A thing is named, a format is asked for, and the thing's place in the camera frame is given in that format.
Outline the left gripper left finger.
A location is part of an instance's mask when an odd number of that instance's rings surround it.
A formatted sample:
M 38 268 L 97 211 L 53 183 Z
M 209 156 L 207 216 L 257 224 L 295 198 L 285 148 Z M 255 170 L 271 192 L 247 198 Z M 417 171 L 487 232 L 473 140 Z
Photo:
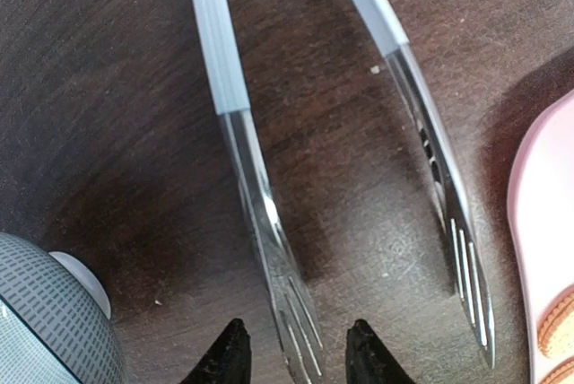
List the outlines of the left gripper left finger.
M 249 384 L 251 343 L 244 321 L 232 319 L 181 384 Z

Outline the metal serving tongs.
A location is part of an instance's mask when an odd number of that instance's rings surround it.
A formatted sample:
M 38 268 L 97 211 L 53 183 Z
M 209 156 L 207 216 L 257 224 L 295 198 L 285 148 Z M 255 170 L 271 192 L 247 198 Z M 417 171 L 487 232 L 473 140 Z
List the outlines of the metal serving tongs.
M 352 2 L 385 59 L 421 138 L 437 191 L 443 230 L 453 252 L 458 296 L 485 361 L 493 365 L 496 343 L 491 294 L 476 245 L 465 184 L 448 133 L 391 4 L 388 0 Z M 286 368 L 296 383 L 320 383 L 325 377 L 324 345 L 313 301 L 274 201 L 228 0 L 193 0 L 193 4 L 213 105 L 262 266 Z

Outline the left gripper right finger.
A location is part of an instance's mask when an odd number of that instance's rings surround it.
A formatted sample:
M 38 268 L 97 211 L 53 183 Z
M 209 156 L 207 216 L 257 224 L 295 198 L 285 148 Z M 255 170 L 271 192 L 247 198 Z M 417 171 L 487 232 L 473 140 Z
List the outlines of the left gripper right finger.
M 365 319 L 346 335 L 345 375 L 348 384 L 414 384 Z

